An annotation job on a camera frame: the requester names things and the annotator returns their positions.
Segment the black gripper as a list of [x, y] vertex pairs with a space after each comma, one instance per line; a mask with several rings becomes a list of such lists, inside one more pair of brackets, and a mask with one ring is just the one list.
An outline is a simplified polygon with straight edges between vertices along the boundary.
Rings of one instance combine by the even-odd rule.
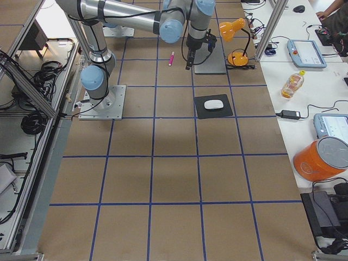
[[186, 70], [190, 70], [194, 65], [195, 52], [202, 47], [202, 44], [205, 43], [208, 45], [209, 53], [212, 53], [217, 42], [217, 38], [214, 34], [211, 33], [211, 30], [204, 31], [203, 36], [195, 38], [192, 33], [188, 34], [186, 40], [186, 46], [188, 48], [187, 54], [187, 63]]

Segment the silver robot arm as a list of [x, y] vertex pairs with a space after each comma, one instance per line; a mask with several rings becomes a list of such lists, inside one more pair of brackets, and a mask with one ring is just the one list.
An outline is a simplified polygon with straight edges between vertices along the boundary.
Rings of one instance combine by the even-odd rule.
[[222, 76], [196, 73], [197, 51], [212, 36], [208, 25], [214, 1], [162, 1], [137, 6], [121, 1], [59, 1], [73, 22], [82, 25], [93, 65], [119, 66], [119, 81], [129, 89], [127, 117], [155, 113], [159, 89], [160, 114], [191, 115], [189, 85], [205, 88], [225, 83]]

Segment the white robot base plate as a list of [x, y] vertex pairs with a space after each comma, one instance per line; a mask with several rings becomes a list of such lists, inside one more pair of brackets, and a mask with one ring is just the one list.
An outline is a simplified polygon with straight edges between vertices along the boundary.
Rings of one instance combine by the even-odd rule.
[[78, 115], [78, 118], [80, 120], [121, 120], [125, 96], [125, 85], [109, 87], [108, 96], [101, 103], [95, 100], [90, 101], [89, 94], [85, 91], [84, 99], [88, 101], [80, 106], [82, 113]]

